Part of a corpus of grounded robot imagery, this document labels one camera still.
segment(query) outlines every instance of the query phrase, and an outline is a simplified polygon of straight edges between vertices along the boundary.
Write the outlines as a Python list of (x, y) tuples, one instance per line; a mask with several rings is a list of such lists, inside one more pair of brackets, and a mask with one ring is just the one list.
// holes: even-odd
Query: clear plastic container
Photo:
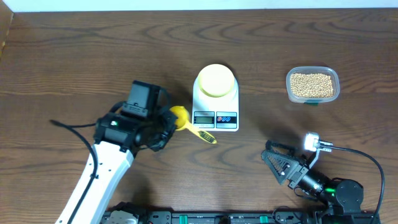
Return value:
[[(292, 74), (295, 73), (301, 73), (306, 75), (309, 75), (311, 73), (322, 73), (325, 75), (329, 75), (331, 79), (331, 85), (333, 87), (333, 96), (326, 98), (307, 98), (307, 97), (296, 96), (295, 94), (293, 94), (292, 88), (290, 86), (290, 76), (292, 76)], [(326, 103), (335, 100), (337, 96), (340, 94), (340, 84), (338, 81), (337, 73), (333, 69), (328, 67), (317, 67), (317, 66), (295, 67), (291, 69), (291, 71), (286, 76), (286, 88), (287, 88), (287, 94), (289, 95), (289, 99), (295, 103)]]

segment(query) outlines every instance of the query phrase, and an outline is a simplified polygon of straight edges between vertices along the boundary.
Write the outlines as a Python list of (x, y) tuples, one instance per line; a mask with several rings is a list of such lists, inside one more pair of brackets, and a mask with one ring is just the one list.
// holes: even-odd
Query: yellow spoon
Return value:
[(175, 125), (177, 126), (177, 131), (182, 131), (184, 129), (188, 129), (194, 135), (198, 136), (202, 140), (210, 143), (216, 144), (217, 140), (207, 131), (202, 131), (199, 128), (195, 127), (191, 122), (189, 122), (189, 113), (183, 106), (173, 106), (170, 108), (170, 111), (178, 117), (175, 121)]

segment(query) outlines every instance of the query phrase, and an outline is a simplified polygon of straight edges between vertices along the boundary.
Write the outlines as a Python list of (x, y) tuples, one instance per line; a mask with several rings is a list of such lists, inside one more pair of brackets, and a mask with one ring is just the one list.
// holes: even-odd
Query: wooden table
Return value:
[[(0, 63), (0, 220), (53, 223), (75, 188), (88, 151), (49, 119), (94, 122), (127, 98), (133, 80), (161, 85), (173, 105), (190, 110), (198, 72), (224, 63), (239, 82), (240, 130), (214, 133), (216, 146), (182, 131), (161, 152), (141, 151), (109, 206), (306, 206), (277, 183), (260, 153), (268, 139), (299, 146), (316, 131), (382, 164), (381, 217), (396, 223), (397, 43), (396, 9), (16, 14)], [(285, 77), (301, 65), (336, 70), (338, 99), (290, 102)], [(93, 131), (81, 133), (92, 139)], [(316, 168), (363, 184), (362, 209), (375, 209), (380, 175), (367, 158), (334, 151)]]

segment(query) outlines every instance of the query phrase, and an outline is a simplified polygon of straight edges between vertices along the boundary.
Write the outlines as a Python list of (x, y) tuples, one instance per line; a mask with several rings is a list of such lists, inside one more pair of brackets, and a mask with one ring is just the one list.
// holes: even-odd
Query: kitchen scale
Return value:
[(224, 65), (208, 65), (193, 84), (192, 123), (205, 131), (239, 129), (239, 87)]

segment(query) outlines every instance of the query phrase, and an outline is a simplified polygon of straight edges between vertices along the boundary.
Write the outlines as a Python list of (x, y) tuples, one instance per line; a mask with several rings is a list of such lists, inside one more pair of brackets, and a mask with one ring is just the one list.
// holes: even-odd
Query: beans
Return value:
[(290, 86), (294, 95), (308, 98), (333, 96), (333, 86), (329, 75), (295, 73), (290, 76)]

